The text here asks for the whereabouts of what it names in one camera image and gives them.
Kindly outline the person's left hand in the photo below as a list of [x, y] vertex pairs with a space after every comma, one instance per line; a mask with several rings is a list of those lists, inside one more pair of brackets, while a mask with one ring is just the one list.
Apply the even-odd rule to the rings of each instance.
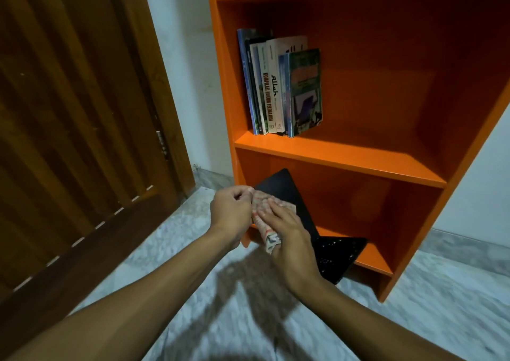
[[211, 223], [208, 232], [230, 250], [252, 224], [252, 199], [235, 199], [234, 186], [218, 190], [210, 203]]

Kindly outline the person's right hand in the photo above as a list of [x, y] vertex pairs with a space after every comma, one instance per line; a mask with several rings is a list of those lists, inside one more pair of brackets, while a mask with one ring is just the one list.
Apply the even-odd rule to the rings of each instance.
[[288, 290], [294, 296], [302, 296], [322, 279], [319, 272], [311, 236], [300, 219], [300, 230], [278, 233], [281, 244], [271, 256]]

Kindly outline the patterned cleaning cloth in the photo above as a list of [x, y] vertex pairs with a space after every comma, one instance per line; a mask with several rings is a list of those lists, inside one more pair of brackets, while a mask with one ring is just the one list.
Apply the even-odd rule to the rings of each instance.
[[269, 200], [272, 199], [275, 203], [277, 203], [280, 207], [288, 209], [291, 213], [297, 214], [296, 206], [292, 203], [283, 201], [281, 199], [276, 198], [270, 194], [262, 192], [260, 190], [252, 190], [252, 222], [256, 226], [258, 232], [260, 233], [261, 239], [264, 243], [265, 250], [268, 254], [271, 254], [273, 249], [281, 244], [281, 239], [279, 238], [277, 232], [275, 232], [272, 227], [270, 227], [267, 223], [265, 223], [258, 214], [258, 211], [262, 210], [264, 212], [273, 214], [272, 209], [269, 204]]

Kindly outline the black laptop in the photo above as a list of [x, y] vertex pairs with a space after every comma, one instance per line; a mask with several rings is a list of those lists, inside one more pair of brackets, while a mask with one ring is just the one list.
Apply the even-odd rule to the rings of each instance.
[[321, 236], [288, 169], [282, 169], [254, 187], [269, 196], [293, 204], [311, 242], [320, 274], [337, 285], [368, 244], [364, 237]]

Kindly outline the person's left forearm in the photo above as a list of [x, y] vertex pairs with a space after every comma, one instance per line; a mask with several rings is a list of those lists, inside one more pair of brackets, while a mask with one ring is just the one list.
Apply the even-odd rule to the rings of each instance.
[[213, 225], [160, 267], [66, 317], [6, 361], [140, 361], [252, 223]]

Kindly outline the person's right forearm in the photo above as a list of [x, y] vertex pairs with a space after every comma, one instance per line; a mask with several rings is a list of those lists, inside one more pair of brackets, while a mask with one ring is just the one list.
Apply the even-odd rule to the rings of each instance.
[[349, 298], [320, 276], [284, 281], [360, 361], [465, 361]]

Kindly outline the metal door hinge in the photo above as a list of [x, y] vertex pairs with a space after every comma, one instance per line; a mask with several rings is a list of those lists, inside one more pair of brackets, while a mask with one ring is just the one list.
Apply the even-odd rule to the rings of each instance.
[[163, 134], [163, 132], [161, 130], [157, 130], [156, 134], [158, 136], [159, 144], [161, 146], [164, 158], [166, 160], [168, 160], [168, 158], [169, 158], [169, 151], [168, 151], [168, 146], [167, 146], [167, 142], [166, 142], [165, 136], [164, 136], [164, 134]]

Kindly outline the orange wooden bookshelf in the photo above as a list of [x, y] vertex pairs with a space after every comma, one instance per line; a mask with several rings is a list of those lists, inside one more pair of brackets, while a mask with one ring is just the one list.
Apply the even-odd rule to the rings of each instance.
[[[510, 101], [510, 0], [209, 0], [235, 183], [288, 169], [318, 233], [370, 240], [380, 302]], [[320, 49], [322, 123], [254, 135], [237, 30]]]

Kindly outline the row of books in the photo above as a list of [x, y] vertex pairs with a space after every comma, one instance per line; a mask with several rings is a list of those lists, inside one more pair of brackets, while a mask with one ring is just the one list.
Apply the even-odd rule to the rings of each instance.
[[307, 36], [238, 29], [254, 135], [294, 138], [322, 123], [321, 52]]

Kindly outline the brown wooden door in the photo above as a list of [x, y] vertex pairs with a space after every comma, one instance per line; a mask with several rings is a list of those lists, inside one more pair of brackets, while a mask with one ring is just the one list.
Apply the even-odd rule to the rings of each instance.
[[177, 206], [120, 0], [0, 0], [0, 359]]

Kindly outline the brown wooden door frame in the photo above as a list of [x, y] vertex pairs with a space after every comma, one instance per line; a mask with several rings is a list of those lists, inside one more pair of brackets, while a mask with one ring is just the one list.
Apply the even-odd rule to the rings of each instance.
[[195, 179], [148, 0], [120, 0], [120, 4], [134, 41], [143, 85], [150, 93], [156, 130], [163, 132], [167, 142], [167, 167], [179, 206], [193, 194]]

